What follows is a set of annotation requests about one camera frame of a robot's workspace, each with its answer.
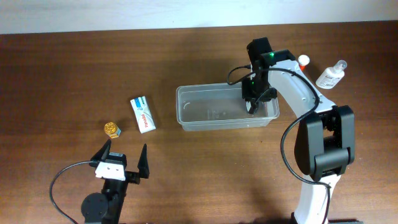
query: white wall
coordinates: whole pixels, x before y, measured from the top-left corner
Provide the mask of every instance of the white wall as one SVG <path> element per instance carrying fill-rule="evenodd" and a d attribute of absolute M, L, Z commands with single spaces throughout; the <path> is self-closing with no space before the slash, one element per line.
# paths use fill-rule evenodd
<path fill-rule="evenodd" d="M 0 34 L 398 19 L 398 0 L 0 0 Z"/>

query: white bottle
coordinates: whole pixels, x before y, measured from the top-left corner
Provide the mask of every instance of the white bottle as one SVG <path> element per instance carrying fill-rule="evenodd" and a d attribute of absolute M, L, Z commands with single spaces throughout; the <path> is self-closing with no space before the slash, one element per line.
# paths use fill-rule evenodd
<path fill-rule="evenodd" d="M 316 82 L 317 86 L 324 89 L 335 87 L 335 85 L 344 77 L 344 69 L 346 67 L 347 62 L 340 60 L 335 66 L 325 69 Z"/>

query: black cable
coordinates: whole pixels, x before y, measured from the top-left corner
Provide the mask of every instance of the black cable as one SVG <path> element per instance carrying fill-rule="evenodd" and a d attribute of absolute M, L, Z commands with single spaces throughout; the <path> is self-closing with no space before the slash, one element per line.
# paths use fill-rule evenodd
<path fill-rule="evenodd" d="M 233 71 L 235 71 L 237 68 L 234 68 L 232 71 L 230 71 L 230 72 L 228 73 L 228 76 L 227 76 L 227 83 L 228 83 L 229 85 L 237 84 L 238 82 L 241 82 L 242 80 L 244 80 L 245 78 L 247 78 L 248 76 L 250 76 L 250 75 L 252 75 L 252 74 L 254 74 L 254 73 L 256 73 L 256 72 L 281 71 L 281 72 L 290 73 L 290 74 L 292 74 L 293 76 L 296 76 L 297 78 L 301 79 L 301 81 L 303 81 L 303 82 L 309 87 L 309 89 L 311 90 L 311 92 L 313 93 L 313 95 L 314 95 L 314 97 L 315 97 L 315 105 L 314 105 L 314 107 L 311 108 L 309 111 L 307 111 L 305 114 L 301 115 L 299 118 L 297 118 L 295 121 L 293 121 L 293 123 L 291 123 L 291 124 L 286 128 L 284 134 L 282 135 L 282 138 L 280 139 L 280 154 L 282 155 L 282 159 L 283 159 L 283 161 L 284 161 L 284 163 L 285 163 L 285 166 L 287 167 L 287 169 L 289 170 L 289 172 L 290 172 L 295 178 L 297 178 L 298 180 L 300 180 L 300 181 L 302 181 L 302 182 L 304 182 L 304 183 L 306 183 L 306 184 L 323 185 L 323 186 L 326 187 L 326 192 L 327 192 L 328 198 L 327 198 L 327 203 L 326 203 L 325 216 L 323 217 L 323 221 L 322 221 L 322 224 L 324 224 L 325 221 L 326 221 L 326 218 L 327 218 L 327 216 L 328 216 L 329 206 L 330 206 L 330 189 L 331 189 L 330 185 L 328 185 L 328 184 L 326 184 L 326 183 L 323 183 L 323 182 L 315 182 L 315 181 L 311 181 L 311 180 L 306 180 L 306 179 L 304 179 L 303 177 L 299 176 L 296 172 L 294 172 L 294 170 L 293 170 L 292 167 L 290 166 L 289 162 L 287 162 L 286 155 L 285 155 L 285 149 L 284 149 L 285 139 L 286 139 L 286 136 L 287 136 L 287 134 L 289 133 L 289 131 L 290 131 L 297 123 L 299 123 L 301 120 L 303 120 L 304 118 L 306 118 L 309 114 L 311 114 L 312 112 L 314 112 L 314 111 L 317 109 L 317 107 L 318 107 L 318 105 L 319 105 L 319 102 L 320 102 L 320 98 L 319 98 L 319 96 L 318 96 L 316 90 L 315 90 L 314 87 L 307 81 L 307 79 L 305 79 L 305 78 L 302 77 L 301 75 L 297 74 L 296 72 L 293 72 L 293 71 L 290 71 L 289 69 L 284 69 L 284 68 L 265 68 L 265 69 L 256 70 L 256 71 L 253 71 L 253 72 L 248 73 L 247 75 L 243 76 L 243 77 L 240 78 L 238 81 L 235 81 L 235 82 L 230 83 L 230 82 L 229 82 L 229 76 L 230 76 L 231 73 L 232 73 Z"/>
<path fill-rule="evenodd" d="M 69 166 L 63 168 L 57 175 L 55 175 L 54 179 L 51 181 L 51 184 L 50 184 L 50 200 L 51 200 L 51 202 L 52 202 L 52 205 L 54 205 L 55 209 L 57 209 L 57 211 L 58 211 L 59 213 L 61 213 L 64 217 L 66 217 L 67 219 L 69 219 L 69 220 L 70 220 L 72 223 L 74 223 L 74 224 L 78 224 L 78 223 L 76 222 L 76 220 L 74 220 L 72 217 L 70 217 L 70 216 L 67 215 L 65 212 L 63 212 L 63 211 L 58 207 L 58 205 L 55 203 L 54 198 L 52 197 L 52 187 L 54 186 L 54 183 L 55 183 L 55 181 L 57 180 L 57 178 L 58 178 L 63 172 L 65 172 L 66 170 L 68 170 L 68 169 L 71 168 L 71 167 L 74 167 L 74 166 L 77 166 L 77 165 L 82 165 L 82 164 L 88 164 L 88 163 L 90 163 L 90 161 L 77 162 L 77 163 L 75 163 L 75 164 L 72 164 L 72 165 L 69 165 Z"/>

